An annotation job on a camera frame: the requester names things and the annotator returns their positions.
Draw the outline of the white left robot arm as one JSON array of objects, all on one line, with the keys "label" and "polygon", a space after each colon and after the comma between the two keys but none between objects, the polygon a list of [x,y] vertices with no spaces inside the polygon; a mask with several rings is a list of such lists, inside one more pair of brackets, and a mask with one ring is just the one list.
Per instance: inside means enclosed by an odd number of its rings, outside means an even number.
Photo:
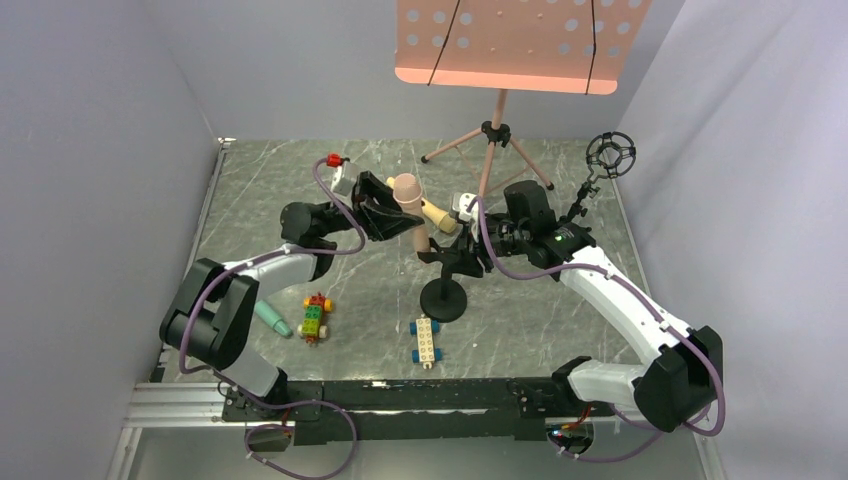
[{"label": "white left robot arm", "polygon": [[236,262],[201,258],[191,265],[159,330],[160,339],[176,349],[181,373],[210,370],[262,405],[288,402],[286,372],[248,344],[255,304],[326,274],[344,253],[330,234],[355,231],[359,244],[348,252],[356,254],[367,241],[387,241],[425,223],[404,212],[369,171],[357,175],[348,202],[324,192],[324,203],[292,202],[282,209],[283,243],[277,249]]}]

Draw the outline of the pink toy microphone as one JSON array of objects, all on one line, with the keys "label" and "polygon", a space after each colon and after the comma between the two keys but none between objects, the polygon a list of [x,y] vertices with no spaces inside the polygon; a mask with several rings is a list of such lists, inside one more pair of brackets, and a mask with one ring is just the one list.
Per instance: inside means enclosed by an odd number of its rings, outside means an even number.
[{"label": "pink toy microphone", "polygon": [[[423,214],[423,191],[418,179],[410,174],[403,173],[397,177],[388,177],[387,184],[393,190],[393,198],[404,213],[410,214],[424,220]],[[429,234],[424,224],[410,230],[413,248],[416,252],[430,252]]]}]

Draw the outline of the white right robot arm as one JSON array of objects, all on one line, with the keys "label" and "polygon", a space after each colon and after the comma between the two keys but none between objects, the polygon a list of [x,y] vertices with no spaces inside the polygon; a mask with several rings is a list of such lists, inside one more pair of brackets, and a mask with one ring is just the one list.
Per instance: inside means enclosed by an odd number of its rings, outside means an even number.
[{"label": "white right robot arm", "polygon": [[450,213],[462,227],[459,257],[471,275],[492,270],[514,280],[549,277],[586,300],[627,341],[635,365],[578,357],[552,375],[571,398],[636,409],[656,430],[685,426],[704,436],[726,421],[723,342],[663,309],[608,257],[589,229],[550,207],[532,180],[504,190],[506,210],[488,213],[482,198],[456,193]]}]

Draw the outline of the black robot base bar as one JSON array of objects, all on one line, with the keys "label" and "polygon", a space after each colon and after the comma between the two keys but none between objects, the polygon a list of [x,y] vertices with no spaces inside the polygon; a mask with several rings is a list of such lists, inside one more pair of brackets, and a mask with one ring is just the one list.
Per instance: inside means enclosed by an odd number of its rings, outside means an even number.
[{"label": "black robot base bar", "polygon": [[542,441],[547,426],[588,410],[549,377],[292,381],[292,406],[279,413],[235,389],[226,393],[226,423],[294,425],[297,446],[359,440],[510,437]]}]

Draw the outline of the black round-base mic stand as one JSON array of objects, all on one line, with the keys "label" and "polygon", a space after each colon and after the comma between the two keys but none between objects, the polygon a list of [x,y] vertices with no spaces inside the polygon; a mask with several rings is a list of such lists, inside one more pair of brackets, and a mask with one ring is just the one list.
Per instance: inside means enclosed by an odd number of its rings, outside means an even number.
[{"label": "black round-base mic stand", "polygon": [[467,309],[468,300],[464,288],[453,279],[458,255],[432,242],[431,251],[419,252],[418,257],[426,264],[441,264],[440,276],[429,281],[421,290],[422,312],[441,323],[459,319]]}]

